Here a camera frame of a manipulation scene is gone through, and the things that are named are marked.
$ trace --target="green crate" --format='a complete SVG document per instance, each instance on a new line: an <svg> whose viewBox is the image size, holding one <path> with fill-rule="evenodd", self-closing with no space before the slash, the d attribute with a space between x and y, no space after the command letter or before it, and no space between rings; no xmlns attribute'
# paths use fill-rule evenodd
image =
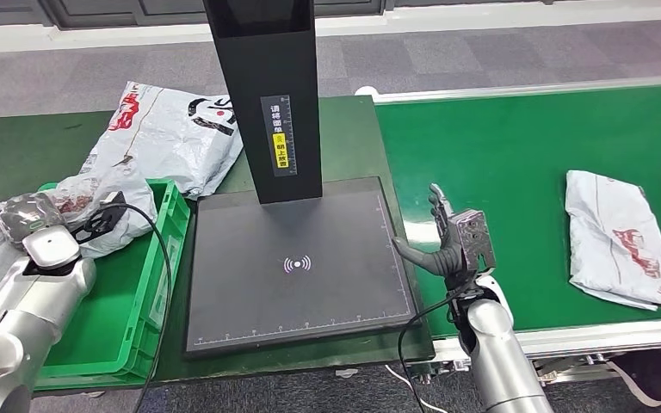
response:
<svg viewBox="0 0 661 413"><path fill-rule="evenodd" d="M173 286L190 212L172 180L148 183L158 210L156 226L169 250ZM95 285L49 352L35 390L135 385L150 373L167 293L158 238L152 233L136 238L95 264Z"/></svg>

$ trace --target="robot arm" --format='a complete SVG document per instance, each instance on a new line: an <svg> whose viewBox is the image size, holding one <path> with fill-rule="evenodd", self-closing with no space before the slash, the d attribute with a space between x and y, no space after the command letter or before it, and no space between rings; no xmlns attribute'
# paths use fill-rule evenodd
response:
<svg viewBox="0 0 661 413"><path fill-rule="evenodd" d="M533 365L513 331L513 315L492 278L495 256L485 215L454 213L442 190L430 186L440 250L424 253L394 238L399 254L432 274L444 277L451 321L470 356L475 385L489 413L553 413Z"/></svg>
<svg viewBox="0 0 661 413"><path fill-rule="evenodd" d="M102 204L114 200L124 200L122 193ZM95 283L95 264L80 256L79 244L111 231L124 212L103 213L79 239L80 231L67 230L44 194L25 194L4 204L0 229L26 256L0 282L0 413L29 411L50 348Z"/></svg>

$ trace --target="yellow label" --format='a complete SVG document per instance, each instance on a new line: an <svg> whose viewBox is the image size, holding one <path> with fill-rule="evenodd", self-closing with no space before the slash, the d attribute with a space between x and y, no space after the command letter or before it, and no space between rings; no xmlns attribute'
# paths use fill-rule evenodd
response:
<svg viewBox="0 0 661 413"><path fill-rule="evenodd" d="M287 160L287 146L285 144L285 133L273 133L272 142L275 144L275 162L278 168L288 168L290 162Z"/></svg>

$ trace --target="white cable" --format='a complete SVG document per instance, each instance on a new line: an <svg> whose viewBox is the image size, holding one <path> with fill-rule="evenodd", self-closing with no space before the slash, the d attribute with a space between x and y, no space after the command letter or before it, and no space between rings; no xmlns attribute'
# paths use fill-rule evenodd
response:
<svg viewBox="0 0 661 413"><path fill-rule="evenodd" d="M388 370L389 373L393 374L394 377L396 377L397 379L399 379L399 380L405 382L406 385L408 385L409 388L411 389L411 383L409 382L409 380L407 380L407 379L401 377L397 372L393 371L392 368L389 367L388 364L385 364L384 367L386 367L386 370ZM448 413L446 410L444 410L444 409L440 409L440 408L437 407L437 406L433 406L433 405L431 405L431 404L425 402L425 401L422 400L421 398L419 398L419 401L421 401L422 404L423 404L424 406L429 407L430 409L432 409L432 410L434 410L434 411L439 411L440 413Z"/></svg>

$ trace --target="black pad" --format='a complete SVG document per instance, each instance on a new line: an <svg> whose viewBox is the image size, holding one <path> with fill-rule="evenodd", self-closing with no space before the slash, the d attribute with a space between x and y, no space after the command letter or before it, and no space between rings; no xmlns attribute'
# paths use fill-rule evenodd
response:
<svg viewBox="0 0 661 413"><path fill-rule="evenodd" d="M199 203L186 355L399 327L416 313L378 178Z"/></svg>

